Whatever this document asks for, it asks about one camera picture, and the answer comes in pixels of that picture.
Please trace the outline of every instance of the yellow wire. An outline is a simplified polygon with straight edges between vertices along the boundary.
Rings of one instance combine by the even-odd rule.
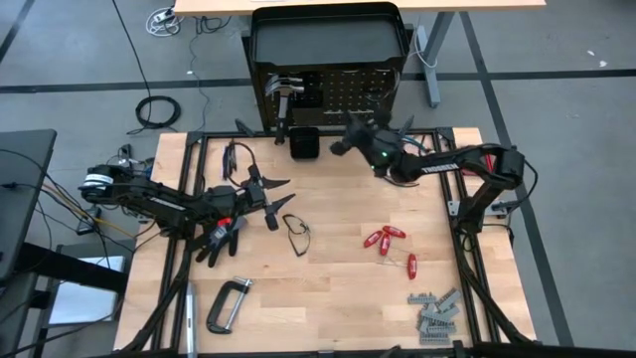
[[[53,194],[55,194],[58,198],[64,200],[69,205],[69,208],[71,210],[73,210],[75,213],[77,213],[78,215],[81,215],[82,217],[88,217],[89,216],[89,214],[84,209],[82,209],[82,208],[78,209],[78,205],[77,204],[73,203],[66,196],[62,195],[56,188],[48,185],[47,183],[44,183],[42,185],[45,188],[49,189],[49,191],[53,192]],[[110,223],[108,221],[105,221],[105,220],[103,220],[101,218],[92,218],[92,219],[95,220],[96,222],[100,223],[100,224],[104,224],[104,225],[107,225],[107,226],[111,227],[112,229],[120,232],[121,234],[123,234],[125,236],[130,237],[131,239],[135,239],[136,238],[136,236],[128,233],[127,231],[121,229],[120,227],[118,227],[118,226],[116,226],[116,225],[114,225],[114,224],[112,224],[112,223]]]

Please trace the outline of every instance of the wooden tabletop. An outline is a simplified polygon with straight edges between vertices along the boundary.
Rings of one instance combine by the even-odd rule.
[[[177,0],[175,13],[179,16],[251,15],[261,7],[299,6],[317,4],[347,4],[386,0]],[[474,10],[523,10],[546,6],[546,0],[395,0],[405,11],[474,11]]]
[[[477,128],[454,130],[458,146],[481,142]],[[178,186],[185,139],[184,133],[161,135],[153,180]],[[291,179],[290,184],[268,191],[267,196],[275,200],[296,193],[279,217],[289,213],[305,220],[312,232],[311,247],[307,255],[297,258],[282,220],[281,229],[270,232],[260,211],[247,216],[235,257],[229,257],[224,249],[214,268],[193,261],[190,280],[197,292],[199,352],[389,349],[396,344],[417,348],[415,323],[420,307],[406,304],[408,295],[431,291],[441,296],[451,287],[461,288],[439,176],[422,176],[415,188],[391,186],[373,177],[358,151],[344,157],[332,155],[328,146],[334,139],[322,137],[320,157],[307,163],[293,161],[287,146],[274,146],[272,138],[240,140],[254,150],[262,175]],[[211,186],[222,183],[221,158],[227,142],[214,139],[208,144],[205,175]],[[196,163],[197,148],[194,153]],[[236,179],[246,177],[247,164],[248,154],[240,149]],[[466,184],[472,193],[481,181],[466,177]],[[363,249],[364,239],[387,224],[408,233],[405,240],[393,240],[389,256],[403,263],[407,253],[416,254],[416,279],[409,280],[405,268],[379,265],[382,257],[377,247]],[[144,235],[139,243],[154,233]],[[506,230],[485,228],[479,241],[493,298],[522,333],[534,337]],[[155,239],[134,256],[115,348],[132,339],[157,303],[167,242]],[[212,334],[206,328],[206,317],[221,285],[235,275],[253,279],[254,285],[243,301],[233,333]],[[234,296],[229,298],[222,322],[235,300]],[[470,345],[463,301],[458,306],[458,333],[451,339]],[[477,309],[482,335],[487,339],[480,304]],[[173,309],[167,314],[166,345],[173,314]]]

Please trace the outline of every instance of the red handle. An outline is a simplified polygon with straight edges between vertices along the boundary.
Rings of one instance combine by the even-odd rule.
[[[385,256],[389,252],[389,245],[391,244],[391,236],[384,233],[382,240],[380,241],[380,255]]]
[[[382,230],[378,230],[374,233],[372,233],[366,240],[365,240],[365,248],[368,248],[369,246],[375,244],[383,235],[384,233],[382,232]]]
[[[408,270],[408,279],[414,279],[417,275],[417,258],[414,254],[408,255],[408,263],[406,264]]]
[[[386,225],[382,228],[382,230],[391,236],[395,236],[396,238],[401,238],[401,239],[406,238],[406,233],[396,227]]]

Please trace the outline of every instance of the floor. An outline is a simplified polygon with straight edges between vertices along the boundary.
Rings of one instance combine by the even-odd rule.
[[[205,101],[188,74],[193,21],[186,20],[177,36],[158,39],[145,32],[144,23],[170,1],[117,4],[148,81],[162,88],[153,94],[170,95],[183,107],[175,128],[199,127]],[[421,81],[402,82],[397,94],[396,123],[414,114],[417,126],[478,126],[484,140],[517,144],[539,170],[532,205],[515,213],[513,229],[533,321],[547,344],[558,340],[531,242],[545,246],[574,344],[636,349],[636,209],[631,205],[636,192],[626,190],[636,174],[629,164],[636,150],[635,14],[636,2],[629,0],[550,0],[542,10],[456,16],[438,58],[438,71],[447,74],[440,77],[448,80],[440,82],[439,108],[427,106]],[[404,21],[417,23],[418,15],[405,13]],[[434,14],[421,14],[427,29],[433,20]],[[228,80],[204,88],[212,99],[206,130],[231,130],[234,118],[258,125],[252,89],[245,86],[239,40],[244,27],[233,18],[194,45],[197,75]],[[471,28],[476,41],[469,42]],[[134,107],[146,94],[109,0],[3,0],[3,38],[0,130],[55,129],[50,173],[61,184],[73,189],[87,167],[125,143],[132,144],[135,158],[153,155],[160,130],[125,134],[138,127]],[[405,71],[420,71],[415,57]],[[153,117],[169,114],[169,108],[153,106]],[[76,225],[59,207],[45,199],[43,204],[48,214]],[[135,221],[118,212],[106,212],[105,218],[136,230]],[[55,223],[52,229],[55,245],[96,242]],[[34,217],[28,240],[48,245],[41,217]],[[548,296],[554,307],[555,293]],[[114,330],[113,323],[97,324],[47,344],[45,356],[105,354]],[[25,330],[23,344],[33,341],[32,333]]]

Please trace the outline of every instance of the white label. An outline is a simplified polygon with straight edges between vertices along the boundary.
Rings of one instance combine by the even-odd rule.
[[[421,168],[421,171],[423,171],[426,174],[429,174],[429,173],[438,173],[438,172],[449,171],[454,169],[459,169],[457,164],[436,165],[433,167]]]
[[[152,200],[152,201],[153,201],[153,202],[155,202],[155,203],[159,203],[159,204],[161,204],[161,205],[165,205],[165,206],[167,206],[167,207],[171,207],[172,209],[177,209],[177,210],[179,210],[179,211],[184,211],[184,210],[186,210],[186,208],[184,208],[184,207],[182,207],[182,206],[179,206],[179,205],[177,205],[177,204],[172,204],[172,203],[170,203],[170,202],[167,202],[167,201],[165,201],[165,200],[161,200],[161,199],[159,199],[159,198],[150,198],[150,200]]]
[[[93,186],[95,189],[106,190],[101,184],[112,184],[113,179],[106,175],[101,174],[88,174],[83,180],[83,186]]]

